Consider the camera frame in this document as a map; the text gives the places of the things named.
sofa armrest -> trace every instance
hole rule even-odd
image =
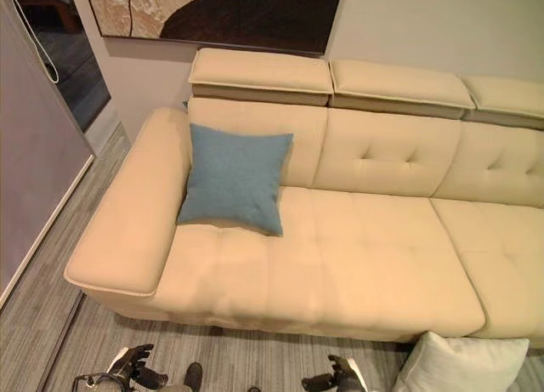
[[[146,297],[162,275],[190,171],[189,119],[147,119],[65,267],[84,289]]]

framed artwork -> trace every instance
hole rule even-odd
[[[323,54],[339,0],[89,0],[103,37]]]

foot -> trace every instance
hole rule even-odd
[[[184,385],[191,388],[193,392],[200,392],[202,385],[202,365],[193,362],[185,373]]]

door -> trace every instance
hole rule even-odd
[[[94,157],[9,0],[0,19],[1,306]]]

cable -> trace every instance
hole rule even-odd
[[[29,35],[29,37],[30,35],[32,35],[31,41],[34,45],[34,48],[36,49],[36,53],[38,57],[40,58],[40,63],[42,64],[43,71],[45,71],[45,74],[48,75],[48,78],[52,83],[57,84],[59,82],[59,72],[57,71],[57,67],[54,65],[53,60],[51,60],[51,57],[48,55],[42,43],[38,40],[36,33],[34,33],[34,31],[32,30],[31,24],[28,22],[28,19],[26,18],[25,13],[23,12],[23,8],[20,6],[19,1],[11,0],[11,2],[14,5],[14,7],[19,11],[17,16],[19,16],[19,20],[23,24],[23,26],[26,27],[26,33]],[[45,57],[49,61],[49,64],[53,67],[55,79],[53,79],[53,77],[51,76],[51,73],[49,73],[48,68],[45,66],[45,62],[43,61],[43,58],[42,58],[42,55],[40,54],[40,50],[38,49],[38,46],[43,51],[43,54],[45,54]]]
[[[130,17],[130,29],[128,30],[128,36],[132,37],[133,35],[133,0],[128,0],[128,16]]]

